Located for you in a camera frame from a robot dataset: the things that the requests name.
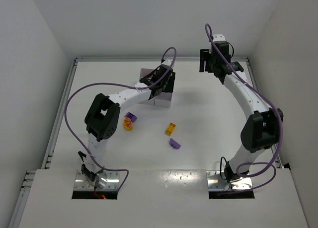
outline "gray wall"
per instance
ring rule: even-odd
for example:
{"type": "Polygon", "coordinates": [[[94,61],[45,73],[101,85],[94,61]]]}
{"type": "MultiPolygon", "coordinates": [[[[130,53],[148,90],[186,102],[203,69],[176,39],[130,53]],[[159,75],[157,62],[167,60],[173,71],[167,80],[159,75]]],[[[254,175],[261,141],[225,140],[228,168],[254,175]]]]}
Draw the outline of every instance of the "gray wall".
{"type": "Polygon", "coordinates": [[[204,24],[249,55],[279,0],[34,0],[57,41],[76,56],[199,56],[204,24]]]}
{"type": "Polygon", "coordinates": [[[0,0],[0,227],[40,168],[70,62],[33,0],[0,0]]]}
{"type": "Polygon", "coordinates": [[[284,111],[289,162],[311,227],[318,227],[318,0],[281,0],[251,62],[260,89],[284,111]]]}

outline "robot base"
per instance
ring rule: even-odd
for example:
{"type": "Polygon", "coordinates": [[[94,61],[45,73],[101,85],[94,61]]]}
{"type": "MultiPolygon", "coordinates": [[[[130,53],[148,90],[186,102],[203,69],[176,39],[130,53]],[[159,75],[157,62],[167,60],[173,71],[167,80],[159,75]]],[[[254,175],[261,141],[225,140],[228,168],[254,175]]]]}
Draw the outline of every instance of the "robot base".
{"type": "Polygon", "coordinates": [[[119,185],[119,173],[118,172],[104,172],[102,178],[105,186],[98,188],[94,192],[94,185],[90,182],[81,171],[77,171],[72,199],[100,199],[98,196],[104,195],[108,200],[116,200],[118,185],[119,185]]]}
{"type": "Polygon", "coordinates": [[[252,180],[250,178],[240,178],[239,180],[227,182],[220,176],[220,171],[206,171],[208,181],[208,191],[210,199],[235,199],[235,198],[254,198],[252,180]]]}

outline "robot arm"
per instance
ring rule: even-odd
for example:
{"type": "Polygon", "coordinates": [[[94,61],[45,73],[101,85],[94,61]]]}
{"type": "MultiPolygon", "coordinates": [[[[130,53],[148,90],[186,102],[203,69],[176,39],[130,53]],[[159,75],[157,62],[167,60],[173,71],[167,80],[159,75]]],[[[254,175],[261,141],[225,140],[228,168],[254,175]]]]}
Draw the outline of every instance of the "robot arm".
{"type": "MultiPolygon", "coordinates": [[[[213,42],[229,62],[231,60],[229,43],[225,40],[225,37],[222,34],[215,34],[213,35],[213,42]]],[[[248,83],[246,74],[239,62],[233,62],[231,66],[248,83]]],[[[209,50],[200,50],[200,72],[204,71],[213,73],[233,94],[247,120],[240,135],[242,145],[236,155],[227,162],[224,170],[226,180],[230,182],[239,178],[236,170],[240,164],[253,163],[265,149],[278,142],[279,126],[272,108],[232,73],[213,47],[209,50]]],[[[281,119],[283,119],[283,113],[280,109],[278,111],[281,119]]],[[[249,173],[249,167],[250,165],[242,166],[239,172],[247,174],[249,173]]]]}
{"type": "MultiPolygon", "coordinates": [[[[136,89],[126,89],[107,96],[100,93],[95,97],[85,117],[85,123],[88,131],[88,149],[99,164],[103,164],[107,142],[117,129],[121,110],[126,110],[141,101],[152,99],[162,92],[173,92],[175,72],[172,71],[172,68],[169,70],[170,65],[171,60],[162,61],[159,67],[135,84],[136,89]],[[169,70],[166,76],[156,83],[166,70],[169,70]]],[[[93,182],[97,173],[100,172],[100,168],[96,166],[90,156],[86,156],[82,152],[79,152],[79,155],[83,160],[82,173],[93,182]]]]}

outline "purple toy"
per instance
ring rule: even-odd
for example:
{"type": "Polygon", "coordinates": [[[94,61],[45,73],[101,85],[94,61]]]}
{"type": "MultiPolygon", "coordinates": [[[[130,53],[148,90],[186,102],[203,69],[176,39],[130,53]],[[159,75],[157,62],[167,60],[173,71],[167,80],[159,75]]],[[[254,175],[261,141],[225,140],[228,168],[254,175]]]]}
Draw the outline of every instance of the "purple toy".
{"type": "Polygon", "coordinates": [[[133,115],[132,113],[128,112],[125,117],[128,117],[129,119],[131,119],[131,121],[134,123],[137,120],[137,117],[135,115],[133,115]]]}
{"type": "Polygon", "coordinates": [[[175,149],[179,149],[179,148],[181,148],[181,145],[177,142],[177,141],[175,141],[175,140],[173,140],[173,139],[170,139],[170,141],[169,141],[169,144],[172,146],[172,147],[174,147],[175,149]]]}

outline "black cable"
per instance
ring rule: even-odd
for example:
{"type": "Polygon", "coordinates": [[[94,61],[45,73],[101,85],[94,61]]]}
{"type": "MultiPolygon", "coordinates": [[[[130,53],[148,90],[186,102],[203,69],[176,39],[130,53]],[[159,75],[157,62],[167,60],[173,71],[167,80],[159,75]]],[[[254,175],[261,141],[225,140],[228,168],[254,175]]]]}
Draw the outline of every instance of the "black cable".
{"type": "Polygon", "coordinates": [[[221,157],[221,161],[220,161],[220,177],[222,178],[222,180],[226,180],[226,178],[224,179],[223,177],[222,177],[222,161],[225,161],[225,164],[227,164],[227,159],[225,158],[225,157],[221,157]]]}
{"type": "Polygon", "coordinates": [[[230,44],[230,46],[232,47],[232,56],[231,56],[231,58],[233,57],[233,55],[234,55],[234,47],[233,47],[233,45],[231,44],[231,43],[229,43],[230,44]]]}

